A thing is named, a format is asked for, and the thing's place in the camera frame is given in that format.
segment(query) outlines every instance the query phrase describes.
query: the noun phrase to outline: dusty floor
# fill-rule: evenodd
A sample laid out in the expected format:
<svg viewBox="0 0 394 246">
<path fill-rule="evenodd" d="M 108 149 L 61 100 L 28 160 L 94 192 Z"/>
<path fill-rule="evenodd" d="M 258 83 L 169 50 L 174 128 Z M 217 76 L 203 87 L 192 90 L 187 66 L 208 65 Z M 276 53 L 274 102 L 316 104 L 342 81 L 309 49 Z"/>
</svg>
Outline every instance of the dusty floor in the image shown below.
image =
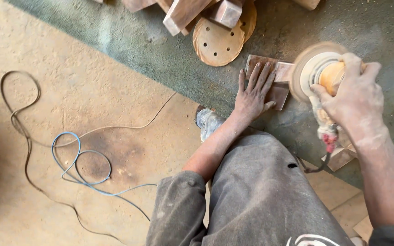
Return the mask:
<svg viewBox="0 0 394 246">
<path fill-rule="evenodd" d="M 117 63 L 55 28 L 0 1 L 0 77 L 5 71 L 30 72 L 42 89 L 40 101 L 21 115 L 31 135 L 50 144 L 57 134 L 82 134 L 105 125 L 145 125 L 172 90 Z M 24 77 L 12 76 L 5 88 L 14 107 L 25 105 L 36 90 Z M 197 104 L 179 94 L 142 130 L 100 131 L 83 139 L 112 162 L 111 179 L 100 187 L 117 192 L 158 182 L 177 173 L 200 145 L 194 125 Z M 122 245 L 113 238 L 84 230 L 68 207 L 54 203 L 27 183 L 23 165 L 27 145 L 11 126 L 0 96 L 0 245 Z M 71 163 L 75 147 L 58 150 Z M 87 154 L 82 174 L 98 180 L 105 162 Z M 143 245 L 148 221 L 134 207 L 84 186 L 63 181 L 49 148 L 33 146 L 30 177 L 53 199 L 73 204 L 82 222 L 110 233 L 127 245 Z M 322 172 L 308 176 L 325 205 L 350 236 L 367 216 L 362 192 Z M 151 215 L 156 188 L 143 187 L 125 197 Z"/>
</svg>

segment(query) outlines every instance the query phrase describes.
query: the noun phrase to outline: forearm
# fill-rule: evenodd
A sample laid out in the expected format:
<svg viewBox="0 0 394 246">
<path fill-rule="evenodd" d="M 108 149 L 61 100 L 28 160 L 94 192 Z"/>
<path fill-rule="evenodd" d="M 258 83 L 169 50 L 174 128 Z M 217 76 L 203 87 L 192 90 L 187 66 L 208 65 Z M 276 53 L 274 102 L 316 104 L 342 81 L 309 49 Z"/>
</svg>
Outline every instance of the forearm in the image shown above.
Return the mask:
<svg viewBox="0 0 394 246">
<path fill-rule="evenodd" d="M 200 174 L 208 182 L 220 165 L 227 149 L 233 141 L 249 126 L 237 111 L 230 117 L 195 151 L 183 167 L 183 171 L 190 170 Z"/>
<path fill-rule="evenodd" d="M 351 131 L 364 179 L 364 196 L 374 227 L 394 225 L 394 144 L 384 123 Z"/>
</svg>

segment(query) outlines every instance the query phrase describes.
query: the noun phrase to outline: sanding pad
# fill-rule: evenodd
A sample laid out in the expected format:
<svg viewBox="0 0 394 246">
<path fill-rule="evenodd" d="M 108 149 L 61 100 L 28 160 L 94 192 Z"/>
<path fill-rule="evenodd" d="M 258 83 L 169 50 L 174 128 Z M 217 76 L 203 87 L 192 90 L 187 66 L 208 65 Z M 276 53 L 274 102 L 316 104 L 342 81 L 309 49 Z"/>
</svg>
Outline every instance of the sanding pad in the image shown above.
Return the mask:
<svg viewBox="0 0 394 246">
<path fill-rule="evenodd" d="M 206 18 L 201 18 L 193 34 L 193 46 L 202 62 L 214 67 L 224 66 L 233 61 L 243 48 L 244 31 L 238 21 L 228 31 Z"/>
<path fill-rule="evenodd" d="M 243 12 L 239 17 L 241 22 L 241 30 L 244 31 L 244 42 L 247 42 L 252 36 L 256 26 L 256 7 L 254 0 L 246 0 L 243 5 Z"/>
<path fill-rule="evenodd" d="M 329 61 L 338 61 L 339 57 L 347 53 L 347 49 L 332 42 L 320 42 L 306 48 L 294 61 L 292 79 L 288 82 L 293 97 L 300 102 L 309 103 L 309 96 L 314 95 L 309 90 L 314 76 L 319 76 L 315 69 L 319 64 Z"/>
</svg>

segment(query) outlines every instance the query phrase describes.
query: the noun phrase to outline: black cable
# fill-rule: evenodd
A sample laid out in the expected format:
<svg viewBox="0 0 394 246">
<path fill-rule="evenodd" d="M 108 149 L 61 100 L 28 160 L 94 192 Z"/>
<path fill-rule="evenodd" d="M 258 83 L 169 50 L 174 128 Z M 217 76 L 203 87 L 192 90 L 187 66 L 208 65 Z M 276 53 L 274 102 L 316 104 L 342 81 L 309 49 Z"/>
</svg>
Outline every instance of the black cable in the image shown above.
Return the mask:
<svg viewBox="0 0 394 246">
<path fill-rule="evenodd" d="M 307 166 L 305 166 L 304 162 L 302 159 L 300 159 L 299 157 L 296 156 L 296 159 L 298 160 L 298 162 L 300 162 L 300 164 L 302 164 L 303 168 L 305 169 L 304 172 L 305 173 L 312 173 L 312 172 L 320 172 L 323 169 L 325 169 L 325 167 L 328 165 L 329 163 L 329 159 L 331 159 L 331 153 L 330 152 L 326 152 L 326 158 L 325 161 L 322 161 L 322 165 L 317 168 L 317 169 L 311 169 Z"/>
</svg>

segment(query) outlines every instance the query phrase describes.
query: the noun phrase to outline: power cord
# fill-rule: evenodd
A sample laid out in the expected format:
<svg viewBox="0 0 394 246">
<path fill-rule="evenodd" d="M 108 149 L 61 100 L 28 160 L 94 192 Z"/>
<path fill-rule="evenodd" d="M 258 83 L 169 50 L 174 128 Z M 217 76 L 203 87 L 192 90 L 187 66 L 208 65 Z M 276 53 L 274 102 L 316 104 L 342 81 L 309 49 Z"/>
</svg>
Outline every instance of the power cord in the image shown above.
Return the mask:
<svg viewBox="0 0 394 246">
<path fill-rule="evenodd" d="M 36 98 L 35 98 L 30 104 L 28 104 L 28 105 L 26 105 L 26 106 L 24 106 L 24 107 L 22 107 L 22 108 L 20 108 L 20 109 L 17 109 L 17 110 L 12 109 L 12 107 L 10 106 L 10 104 L 9 104 L 8 101 L 7 101 L 7 98 L 6 98 L 6 95 L 5 95 L 5 92 L 4 92 L 4 82 L 5 82 L 6 78 L 7 78 L 10 74 L 21 74 L 21 75 L 24 75 L 24 76 L 30 78 L 30 79 L 34 82 L 34 84 L 35 84 L 35 86 L 36 86 L 36 89 L 37 89 Z M 122 194 L 122 193 L 125 193 L 125 192 L 127 192 L 127 191 L 129 191 L 129 190 L 133 190 L 133 189 L 135 189 L 135 188 L 138 188 L 138 187 L 142 187 L 142 186 L 152 186 L 152 185 L 155 186 L 156 184 L 143 184 L 143 185 L 139 185 L 139 186 L 136 186 L 136 187 L 127 189 L 127 190 L 123 190 L 123 191 L 121 191 L 121 192 L 119 192 L 119 193 L 115 193 L 115 194 L 108 193 L 108 192 L 106 192 L 106 191 L 99 190 L 99 189 L 93 187 L 93 185 L 102 183 L 102 182 L 106 181 L 106 180 L 110 177 L 110 173 L 111 173 L 111 171 L 112 171 L 112 165 L 111 165 L 110 161 L 107 159 L 107 157 L 106 157 L 105 155 L 101 154 L 101 153 L 98 152 L 98 151 L 95 151 L 95 150 L 85 150 L 85 151 L 81 151 L 81 142 L 80 142 L 80 139 L 81 139 L 82 137 L 84 137 L 84 136 L 86 136 L 86 135 L 92 133 L 92 132 L 95 132 L 95 131 L 98 131 L 98 130 L 103 130 L 103 129 L 110 129 L 110 128 L 141 129 L 141 128 L 144 128 L 144 127 L 150 125 L 150 124 L 155 120 L 155 118 L 158 116 L 158 114 L 161 112 L 161 110 L 165 107 L 165 105 L 170 101 L 170 99 L 176 94 L 176 92 L 174 92 L 174 93 L 168 98 L 168 100 L 167 100 L 167 101 L 162 105 L 162 107 L 157 111 L 157 113 L 155 114 L 155 116 L 154 116 L 147 124 L 145 124 L 144 126 L 120 126 L 120 125 L 103 126 L 103 127 L 99 127 L 99 128 L 93 129 L 93 130 L 91 130 L 91 131 L 89 131 L 89 132 L 86 132 L 85 134 L 83 134 L 83 135 L 81 135 L 81 136 L 77 136 L 75 133 L 72 133 L 72 132 L 63 132 L 63 133 L 59 134 L 59 135 L 54 139 L 54 141 L 52 142 L 51 145 L 41 143 L 41 142 L 39 142 L 38 140 L 32 138 L 31 135 L 30 135 L 30 133 L 28 132 L 27 128 L 20 122 L 20 120 L 19 120 L 19 118 L 18 118 L 18 114 L 19 114 L 20 112 L 22 112 L 23 110 L 25 110 L 25 109 L 31 107 L 32 105 L 34 105 L 34 104 L 39 100 L 40 95 L 41 95 L 41 88 L 40 88 L 40 85 L 39 85 L 38 81 L 37 81 L 31 74 L 29 74 L 29 73 L 26 72 L 26 71 L 21 71 L 21 70 L 12 70 L 12 71 L 8 71 L 8 72 L 6 72 L 6 73 L 1 77 L 1 81 L 0 81 L 0 92 L 1 92 L 1 97 L 2 97 L 3 100 L 4 100 L 4 103 L 5 103 L 6 107 L 7 107 L 7 109 L 8 109 L 8 110 L 10 111 L 10 113 L 11 113 L 11 115 L 10 115 L 10 121 L 11 121 L 12 126 L 15 128 L 15 130 L 16 130 L 17 132 L 19 132 L 19 134 L 21 134 L 23 137 L 25 137 L 25 140 L 26 140 L 26 142 L 27 142 L 27 147 L 28 147 L 28 149 L 27 149 L 27 157 L 25 158 L 25 164 L 24 164 L 24 174 L 25 174 L 25 178 L 27 179 L 27 181 L 29 182 L 29 184 L 30 184 L 32 187 L 34 187 L 34 188 L 35 188 L 37 191 L 39 191 L 40 193 L 44 194 L 48 199 L 50 199 L 50 200 L 52 200 L 52 201 L 54 201 L 54 202 L 56 202 L 56 203 L 58 203 L 58 204 L 62 204 L 62 205 L 65 205 L 65 206 L 67 206 L 67 207 L 72 208 L 72 209 L 74 210 L 76 216 L 77 216 L 78 222 L 79 222 L 80 225 L 81 225 L 85 230 L 87 230 L 88 232 L 95 233 L 95 234 L 98 234 L 98 235 L 110 236 L 110 237 L 112 237 L 112 238 L 118 240 L 119 242 L 123 243 L 121 240 L 119 240 L 117 237 L 115 237 L 115 236 L 113 236 L 113 235 L 111 235 L 111 234 L 108 234 L 108 233 L 101 233 L 101 232 L 93 232 L 93 231 L 87 229 L 87 228 L 82 224 L 82 222 L 81 222 L 81 220 L 80 220 L 80 215 L 79 215 L 79 213 L 77 212 L 77 210 L 76 210 L 76 208 L 74 207 L 74 205 L 67 204 L 67 203 L 63 203 L 63 202 L 60 202 L 60 201 L 57 201 L 57 200 L 52 199 L 44 190 L 42 190 L 40 187 L 38 187 L 37 185 L 35 185 L 35 184 L 31 181 L 31 179 L 30 179 L 30 177 L 29 177 L 29 174 L 28 174 L 28 172 L 27 172 L 27 168 L 28 168 L 28 164 L 29 164 L 29 161 L 30 161 L 30 156 L 31 156 L 31 151 L 32 151 L 32 145 L 33 145 L 33 143 L 36 143 L 36 144 L 41 145 L 41 146 L 43 146 L 43 147 L 51 148 L 51 152 L 52 152 L 52 156 L 53 156 L 54 160 L 55 160 L 56 163 L 59 165 L 59 167 L 63 170 L 63 173 L 62 173 L 62 176 L 61 176 L 61 177 L 62 177 L 64 180 L 69 181 L 69 182 L 75 182 L 75 183 L 79 183 L 79 184 L 85 185 L 85 186 L 87 186 L 87 187 L 89 187 L 89 188 L 91 188 L 91 189 L 96 190 L 97 192 L 99 192 L 99 193 L 101 193 L 101 194 L 103 194 L 103 195 L 115 196 L 115 197 L 121 198 L 121 199 L 123 199 L 124 201 L 128 202 L 129 204 L 131 204 L 132 206 L 134 206 L 135 208 L 137 208 L 137 209 L 147 218 L 147 220 L 150 221 L 150 219 L 148 218 L 148 216 L 145 214 L 145 212 L 144 212 L 142 209 L 140 209 L 140 208 L 139 208 L 137 205 L 135 205 L 133 202 L 131 202 L 131 201 L 127 200 L 126 198 L 123 198 L 123 197 L 121 197 L 121 196 L 119 196 L 119 195 Z M 72 141 L 69 141 L 69 142 L 67 142 L 67 143 L 55 145 L 55 143 L 56 143 L 56 141 L 58 140 L 58 138 L 61 137 L 62 135 L 65 135 L 65 134 L 70 134 L 70 135 L 74 136 L 75 139 L 72 140 Z M 64 147 L 64 146 L 67 146 L 67 145 L 69 145 L 69 144 L 72 144 L 72 143 L 74 143 L 74 142 L 76 142 L 76 141 L 78 142 L 78 153 L 77 153 L 76 157 L 74 158 L 74 161 L 72 162 L 72 164 L 71 164 L 67 169 L 65 169 L 65 168 L 63 167 L 63 165 L 61 165 L 60 162 L 57 160 L 57 158 L 56 158 L 56 156 L 55 156 L 54 150 L 55 150 L 55 148 Z M 104 157 L 104 158 L 107 160 L 108 165 L 109 165 L 109 174 L 106 176 L 106 178 L 105 178 L 104 180 L 99 181 L 99 182 L 91 182 L 91 183 L 89 183 L 89 182 L 86 182 L 86 180 L 85 180 L 85 179 L 80 175 L 80 173 L 78 172 L 77 163 L 76 163 L 76 162 L 77 162 L 77 159 L 78 159 L 78 157 L 80 156 L 80 154 L 83 154 L 83 153 L 86 153 L 86 152 L 93 152 L 93 153 L 95 153 L 95 154 L 99 154 L 99 155 L 101 155 L 102 157 Z M 71 174 L 68 173 L 69 169 L 71 169 L 73 166 L 75 167 L 75 172 L 76 172 L 76 174 L 78 175 L 78 177 L 79 177 L 80 179 L 77 179 L 76 177 L 74 177 L 73 175 L 71 175 Z M 69 179 L 64 178 L 64 175 L 65 175 L 65 174 L 67 174 L 68 176 L 70 176 L 73 180 L 69 180 Z"/>
</svg>

